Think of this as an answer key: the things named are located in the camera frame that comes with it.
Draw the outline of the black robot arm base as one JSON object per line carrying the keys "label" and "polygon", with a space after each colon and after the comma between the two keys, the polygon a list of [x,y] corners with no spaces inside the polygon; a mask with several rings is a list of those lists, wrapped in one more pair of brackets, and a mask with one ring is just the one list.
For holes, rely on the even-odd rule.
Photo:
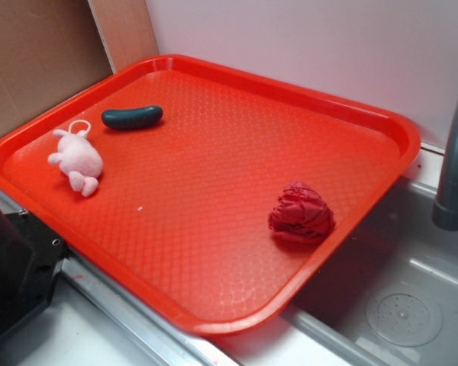
{"label": "black robot arm base", "polygon": [[0,341],[49,306],[63,253],[35,215],[0,210]]}

